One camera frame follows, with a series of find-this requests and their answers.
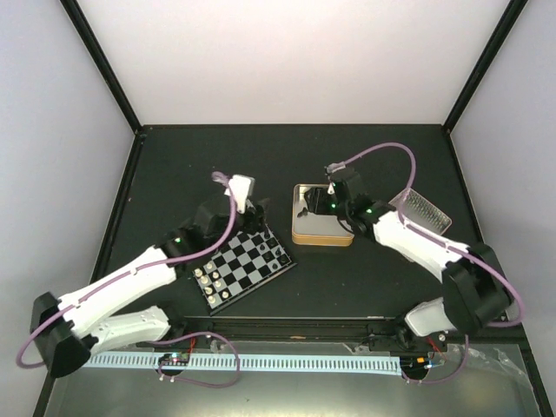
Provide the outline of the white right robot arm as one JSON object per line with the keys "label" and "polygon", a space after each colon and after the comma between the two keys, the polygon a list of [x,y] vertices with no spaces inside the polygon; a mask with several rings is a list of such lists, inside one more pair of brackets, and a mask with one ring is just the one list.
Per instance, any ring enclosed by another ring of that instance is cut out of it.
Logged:
{"label": "white right robot arm", "polygon": [[442,296],[416,305],[395,328],[401,348],[414,350],[427,336],[440,332],[476,334],[493,325],[513,303],[501,281],[498,258],[485,244],[469,247],[431,233],[400,217],[395,206],[366,195],[341,200],[325,186],[312,186],[301,193],[301,201],[299,216],[333,216],[352,234],[398,252],[439,281]]}

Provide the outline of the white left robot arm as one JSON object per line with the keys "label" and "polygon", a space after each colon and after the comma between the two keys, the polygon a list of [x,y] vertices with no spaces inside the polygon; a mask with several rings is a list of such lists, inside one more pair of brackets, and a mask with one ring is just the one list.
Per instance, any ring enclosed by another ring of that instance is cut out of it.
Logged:
{"label": "white left robot arm", "polygon": [[73,374],[92,356],[137,342],[180,345],[183,321],[154,305],[136,313],[122,308],[205,266],[240,233],[267,228],[268,200],[238,202],[226,195],[203,203],[195,216],[169,231],[134,260],[72,293],[39,295],[32,306],[30,341],[54,379]]}

